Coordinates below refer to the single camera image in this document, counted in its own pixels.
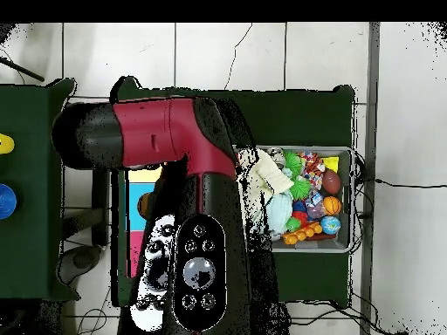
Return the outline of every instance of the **yellow object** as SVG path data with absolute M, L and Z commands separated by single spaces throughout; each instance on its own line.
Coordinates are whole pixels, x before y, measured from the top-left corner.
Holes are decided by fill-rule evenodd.
M 14 140 L 0 133 L 0 154 L 8 154 L 14 149 Z
M 308 237 L 312 237 L 314 234 L 321 234 L 322 231 L 323 228 L 319 222 L 311 222 L 298 231 L 283 234 L 283 240 L 285 244 L 293 245 L 296 242 L 305 241 Z
M 159 167 L 152 171 L 148 169 L 140 169 L 139 171 L 129 171 L 129 182 L 156 182 L 162 174 L 162 168 Z
M 335 173 L 339 170 L 339 157 L 322 158 L 326 168 L 332 169 Z
M 323 200 L 323 206 L 328 215 L 336 215 L 341 211 L 341 202 L 335 196 L 327 196 Z

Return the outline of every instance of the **green table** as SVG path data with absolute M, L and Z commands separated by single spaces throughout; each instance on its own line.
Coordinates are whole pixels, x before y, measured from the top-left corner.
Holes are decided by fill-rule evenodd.
M 74 81 L 49 86 L 0 85 L 0 133 L 15 141 L 0 154 L 0 182 L 17 195 L 16 211 L 0 221 L 0 298 L 77 299 L 56 277 L 62 222 L 61 164 L 52 122 Z
M 126 78 L 119 99 L 169 95 L 232 98 L 239 105 L 257 145 L 351 147 L 354 91 L 338 86 L 332 92 L 198 91 L 184 88 L 142 89 Z M 118 303 L 128 302 L 132 280 L 126 277 L 125 183 L 119 175 L 120 222 L 117 249 Z M 274 253 L 279 299 L 329 300 L 347 307 L 349 254 Z

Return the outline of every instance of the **gray plastic bin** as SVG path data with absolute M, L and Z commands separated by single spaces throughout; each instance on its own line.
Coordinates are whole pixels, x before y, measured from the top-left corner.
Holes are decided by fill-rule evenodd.
M 338 175 L 341 180 L 340 192 L 335 195 L 342 204 L 338 214 L 341 227 L 334 239 L 322 241 L 303 241 L 294 245 L 287 245 L 283 240 L 273 242 L 275 252 L 305 252 L 305 253 L 346 253 L 354 245 L 354 170 L 355 154 L 349 147 L 290 147 L 290 146 L 257 146 L 259 149 L 281 147 L 294 152 L 314 152 L 320 158 L 339 157 Z

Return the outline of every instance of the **green toy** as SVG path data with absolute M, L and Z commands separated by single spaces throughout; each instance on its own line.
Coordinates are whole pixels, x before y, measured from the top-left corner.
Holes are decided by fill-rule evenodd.
M 311 190 L 311 182 L 304 177 L 298 176 L 293 180 L 293 185 L 290 188 L 294 201 L 304 201 Z
M 292 171 L 292 179 L 294 180 L 301 173 L 301 158 L 291 150 L 285 150 L 284 157 L 285 166 Z
M 287 227 L 287 230 L 289 232 L 293 232 L 293 231 L 298 230 L 301 227 L 301 221 L 295 217 L 290 217 L 289 221 L 287 221 L 285 226 Z
M 290 192 L 293 195 L 293 200 L 304 201 L 309 195 L 311 189 L 311 182 L 304 177 L 301 177 L 301 168 L 303 163 L 301 158 L 291 150 L 284 151 L 285 167 L 292 171 L 293 186 L 290 188 Z

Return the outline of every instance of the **light blue toy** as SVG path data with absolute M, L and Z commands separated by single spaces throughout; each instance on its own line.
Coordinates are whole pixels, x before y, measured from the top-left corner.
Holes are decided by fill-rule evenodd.
M 320 221 L 321 228 L 325 234 L 334 235 L 340 230 L 341 223 L 337 217 L 333 215 L 325 215 Z
M 287 230 L 286 224 L 292 214 L 292 202 L 292 193 L 286 190 L 284 193 L 274 195 L 265 207 L 270 235 L 274 242 Z

